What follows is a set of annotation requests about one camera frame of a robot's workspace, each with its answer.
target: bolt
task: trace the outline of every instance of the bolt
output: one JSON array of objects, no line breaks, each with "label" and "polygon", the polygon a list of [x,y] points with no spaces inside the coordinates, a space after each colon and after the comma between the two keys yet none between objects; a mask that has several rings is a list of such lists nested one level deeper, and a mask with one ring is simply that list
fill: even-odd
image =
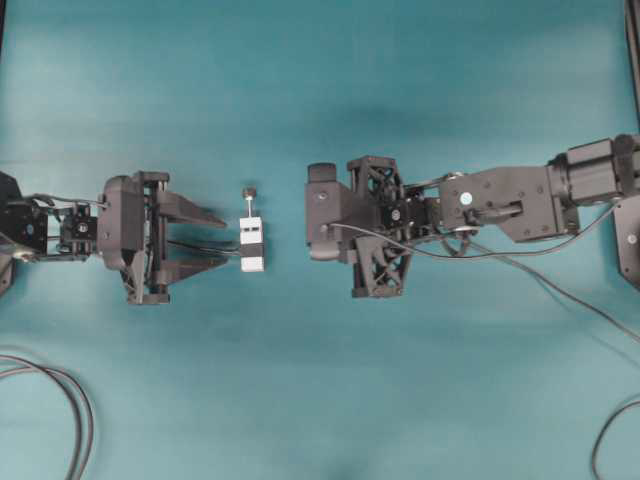
[{"label": "bolt", "polygon": [[242,197],[245,200],[253,200],[254,198],[256,198],[257,194],[258,192],[256,190],[256,187],[247,187],[242,189]]},{"label": "bolt", "polygon": [[460,195],[460,203],[463,205],[471,205],[471,203],[473,202],[473,195],[471,195],[471,193],[469,192],[463,192],[462,195]]}]

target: screw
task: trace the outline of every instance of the screw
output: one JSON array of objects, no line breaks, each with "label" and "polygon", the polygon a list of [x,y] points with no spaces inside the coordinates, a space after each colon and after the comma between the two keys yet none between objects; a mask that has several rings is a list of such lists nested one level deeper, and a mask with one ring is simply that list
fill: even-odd
[{"label": "screw", "polygon": [[242,197],[247,201],[247,210],[249,211],[249,217],[252,216],[253,212],[251,209],[251,202],[258,195],[258,191],[256,187],[246,187],[242,189]]},{"label": "screw", "polygon": [[471,202],[473,202],[473,195],[471,195],[471,193],[469,192],[463,192],[462,195],[460,195],[460,203],[463,205],[471,205]]}]

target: green tabletop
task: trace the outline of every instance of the green tabletop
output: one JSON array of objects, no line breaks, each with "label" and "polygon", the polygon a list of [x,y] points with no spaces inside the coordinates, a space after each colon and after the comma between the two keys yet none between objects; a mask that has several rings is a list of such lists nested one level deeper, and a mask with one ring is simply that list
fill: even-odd
[{"label": "green tabletop", "polygon": [[[584,479],[607,415],[640,392],[640,350],[493,261],[413,261],[404,296],[350,297],[312,262],[306,167],[364,154],[408,182],[542,165],[637,130],[622,1],[9,1],[0,169],[24,193],[95,198],[166,170],[236,239],[256,185],[268,270],[236,261],[132,307],[99,259],[21,265],[3,352],[69,368],[97,444],[86,478]],[[601,209],[583,209],[586,224]],[[511,247],[496,229],[478,237]],[[640,329],[607,221],[527,260]],[[632,478],[640,414],[602,450]],[[63,397],[0,383],[0,478],[63,478]]]}]

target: cable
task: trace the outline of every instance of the cable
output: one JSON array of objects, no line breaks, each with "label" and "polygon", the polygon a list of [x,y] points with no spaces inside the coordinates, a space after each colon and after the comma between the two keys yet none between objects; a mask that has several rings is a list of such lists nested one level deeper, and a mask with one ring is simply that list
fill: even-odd
[{"label": "cable", "polygon": [[56,200],[58,202],[63,202],[63,203],[86,203],[88,205],[95,205],[97,207],[106,207],[107,206],[106,203],[98,202],[96,200],[86,200],[84,198],[57,197],[55,195],[49,195],[48,193],[34,193],[32,195],[24,197],[24,200],[30,200],[30,199],[35,199],[35,200],[49,199],[49,200]]},{"label": "cable", "polygon": [[580,238],[585,236],[587,233],[589,233],[591,230],[596,228],[598,225],[600,225],[609,215],[611,215],[613,213],[613,210],[617,206],[618,206],[618,204],[614,203],[610,208],[608,208],[602,214],[600,214],[600,216],[598,218],[596,218],[587,228],[581,230],[576,235],[571,237],[569,240],[566,240],[566,241],[564,241],[562,243],[559,243],[558,245],[555,245],[555,246],[553,246],[551,248],[546,248],[544,250],[534,250],[534,251],[531,251],[531,252],[492,252],[492,253],[485,253],[485,254],[482,254],[482,255],[471,255],[471,256],[466,256],[466,257],[451,256],[451,255],[438,255],[436,253],[427,252],[426,250],[421,250],[419,248],[411,247],[409,245],[404,245],[404,244],[402,244],[402,243],[400,243],[400,242],[398,242],[396,240],[393,240],[392,238],[387,237],[386,235],[384,235],[382,233],[374,232],[373,230],[369,230],[367,228],[356,227],[355,225],[348,225],[348,224],[344,224],[344,223],[330,223],[329,225],[332,226],[332,227],[346,228],[348,230],[353,230],[355,232],[364,233],[365,235],[371,235],[373,237],[377,237],[377,238],[380,238],[382,240],[386,240],[391,245],[394,245],[394,246],[396,246],[398,248],[405,249],[405,250],[407,250],[407,251],[409,251],[411,253],[414,253],[416,255],[422,255],[422,256],[425,256],[425,257],[431,257],[431,258],[435,258],[435,259],[438,259],[438,260],[482,260],[482,259],[485,259],[485,258],[496,258],[496,257],[534,257],[534,256],[548,255],[550,253],[555,253],[555,252],[558,252],[558,251],[568,247],[569,245],[573,244],[574,242],[576,242],[577,240],[579,240]]},{"label": "cable", "polygon": [[600,471],[598,470],[598,453],[600,451],[600,445],[602,444],[602,440],[604,439],[607,430],[609,430],[609,427],[616,418],[618,418],[624,412],[637,407],[640,407],[640,400],[627,403],[626,405],[618,408],[609,416],[609,418],[607,418],[607,421],[604,423],[604,426],[600,430],[598,438],[596,439],[596,443],[593,445],[593,450],[591,451],[591,471],[593,472],[593,476],[596,478],[596,480],[603,480],[603,477],[600,475]]},{"label": "cable", "polygon": [[[485,252],[485,253],[491,252],[491,250],[489,250],[488,248],[483,247],[482,245],[480,245],[478,243],[471,242],[470,245],[471,245],[472,248],[474,248],[475,250],[478,250],[480,252]],[[579,305],[582,305],[583,307],[585,307],[585,308],[591,310],[592,312],[600,315],[602,318],[607,320],[609,323],[611,323],[618,330],[620,330],[624,334],[628,335],[634,341],[640,343],[640,335],[639,334],[637,334],[633,330],[627,328],[625,325],[623,325],[622,323],[617,321],[615,318],[613,318],[611,315],[609,315],[605,311],[603,311],[603,310],[599,309],[598,307],[596,307],[594,305],[591,305],[590,303],[588,303],[588,302],[576,297],[575,295],[569,293],[568,291],[566,291],[565,289],[560,287],[558,284],[556,284],[553,281],[551,281],[545,275],[543,275],[542,273],[538,272],[537,270],[535,270],[535,269],[533,269],[533,268],[531,268],[531,267],[529,267],[527,265],[524,265],[523,263],[517,262],[515,260],[512,260],[510,258],[506,258],[506,257],[496,257],[496,260],[498,260],[500,262],[503,262],[503,263],[506,263],[508,265],[511,265],[511,266],[513,266],[515,268],[518,268],[518,269],[520,269],[520,270],[522,270],[522,271],[534,276],[536,279],[540,280],[541,282],[545,283],[549,287],[553,288],[558,293],[560,293],[560,294],[564,295],[565,297],[567,297],[569,300],[572,300],[573,302],[576,302]],[[598,470],[598,453],[600,452],[600,446],[602,444],[602,440],[604,439],[605,434],[609,430],[609,427],[614,422],[614,420],[616,418],[618,418],[618,416],[620,416],[625,411],[630,410],[630,409],[635,408],[635,407],[640,407],[640,400],[627,403],[626,405],[623,405],[622,407],[618,408],[615,412],[613,412],[609,416],[609,418],[605,422],[604,426],[600,429],[600,432],[598,433],[598,437],[596,438],[596,441],[595,441],[595,443],[593,445],[593,449],[591,451],[591,471],[593,472],[593,476],[596,478],[596,480],[603,480],[603,477],[600,475],[600,472]]]},{"label": "cable", "polygon": [[[471,247],[474,248],[475,250],[478,250],[480,252],[485,252],[485,253],[495,253],[492,252],[491,250],[489,250],[486,247],[483,247],[482,245],[476,243],[476,242],[471,242]],[[611,323],[614,327],[616,327],[618,330],[620,330],[622,333],[624,333],[625,335],[628,335],[630,338],[632,338],[634,341],[640,343],[640,334],[634,332],[633,330],[631,330],[630,328],[626,327],[625,325],[623,325],[622,323],[620,323],[618,320],[616,320],[615,318],[613,318],[611,315],[609,315],[607,312],[605,312],[604,310],[601,310],[600,308],[591,305],[590,303],[576,297],[575,295],[573,295],[572,293],[568,292],[567,290],[565,290],[564,288],[562,288],[560,285],[556,284],[555,282],[553,282],[552,280],[550,280],[549,278],[547,278],[545,275],[543,275],[542,273],[538,272],[537,270],[523,264],[520,262],[517,262],[516,260],[512,260],[510,258],[506,258],[505,256],[496,256],[494,257],[496,260],[506,263],[508,265],[511,265],[515,268],[518,268],[524,272],[527,272],[530,275],[533,275],[535,278],[537,278],[538,280],[540,280],[541,282],[545,283],[546,285],[548,285],[549,287],[553,288],[555,291],[557,291],[558,293],[560,293],[561,295],[564,295],[565,297],[567,297],[569,300],[582,305],[584,308],[587,308],[588,310],[591,310],[592,312],[594,312],[597,315],[600,315],[602,318],[604,318],[606,321],[608,321],[609,323]]]},{"label": "cable", "polygon": [[[43,367],[37,365],[29,360],[24,358],[16,357],[14,355],[1,355],[0,361],[8,361],[17,363],[22,365],[22,368],[12,369],[9,371],[5,371],[0,373],[0,378],[7,377],[11,375],[17,375],[18,373],[28,373],[28,372],[39,372],[48,377],[51,381],[53,381],[64,393],[65,397],[69,401],[71,405],[71,410],[73,413],[74,423],[75,423],[75,442],[73,454],[71,457],[71,462],[69,464],[69,469],[65,476],[66,480],[79,480],[84,472],[86,464],[89,459],[89,455],[91,453],[91,447],[93,444],[93,412],[91,411],[91,406],[89,404],[89,400],[82,389],[80,384],[66,372],[61,370]],[[85,449],[85,455],[80,460],[81,452],[82,452],[82,417],[80,415],[80,409],[78,407],[78,403],[69,389],[56,377],[56,375],[60,375],[63,378],[69,380],[79,392],[81,392],[81,398],[83,399],[83,403],[85,404],[85,408],[87,410],[87,423],[88,423],[88,434],[89,440],[87,441],[87,448]]]},{"label": "cable", "polygon": [[210,255],[227,255],[227,256],[239,256],[240,249],[224,249],[224,248],[216,248],[216,247],[204,247],[200,245],[193,245],[191,243],[180,242],[178,240],[168,240],[170,245],[174,245],[179,248],[185,248],[187,250],[195,250],[196,252],[206,253]]},{"label": "cable", "polygon": [[[82,477],[82,474],[84,473],[84,470],[87,467],[87,464],[89,463],[89,457],[91,456],[91,450],[93,448],[95,420],[93,417],[93,409],[91,408],[91,402],[89,401],[89,397],[87,396],[86,392],[84,391],[80,383],[78,383],[78,381],[69,373],[65,372],[64,370],[59,370],[57,368],[51,368],[51,367],[44,367],[44,369],[47,372],[53,373],[54,375],[58,375],[64,378],[69,383],[71,383],[80,394],[80,398],[82,400],[82,404],[85,409],[85,413],[87,416],[87,444],[85,446],[85,451],[82,456],[82,460],[79,463],[80,466],[76,469],[76,471],[78,472],[78,475],[76,478],[80,479]],[[35,370],[30,367],[12,368],[11,370],[5,370],[4,372],[0,372],[0,379],[11,377],[13,375],[19,375],[22,373],[38,373],[38,370]]]}]

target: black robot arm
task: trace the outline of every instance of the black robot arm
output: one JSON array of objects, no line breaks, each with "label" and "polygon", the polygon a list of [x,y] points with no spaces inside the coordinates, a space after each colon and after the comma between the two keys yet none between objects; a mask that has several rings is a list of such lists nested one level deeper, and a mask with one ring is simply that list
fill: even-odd
[{"label": "black robot arm", "polygon": [[[311,165],[305,199],[311,257],[353,265],[355,297],[397,296],[411,260],[411,252],[398,244],[467,235],[489,224],[514,242],[575,235],[580,230],[578,207],[637,201],[639,151],[640,137],[620,135],[572,148],[545,166],[450,173],[409,185],[391,158],[367,156],[350,162],[349,187],[337,181],[335,165]],[[435,189],[438,195],[429,196]],[[633,209],[616,209],[615,214],[619,245],[621,237],[625,246],[634,245],[640,222],[630,215]],[[363,231],[382,234],[393,243]],[[637,251],[635,255],[640,263]],[[629,252],[623,259],[620,251],[623,275],[640,285],[640,265],[633,265],[634,258]]]},{"label": "black robot arm", "polygon": [[[241,256],[238,249],[187,245],[200,254],[169,258],[169,224],[214,228],[226,224],[171,192],[168,183],[169,174],[164,172],[118,176],[92,201],[23,196],[16,180],[0,172],[0,294],[11,286],[18,260],[84,261],[97,255],[108,269],[120,273],[129,303],[168,303],[170,285],[223,265],[227,255]],[[50,236],[53,219],[59,224],[59,234]],[[53,242],[56,246],[51,251]]]}]

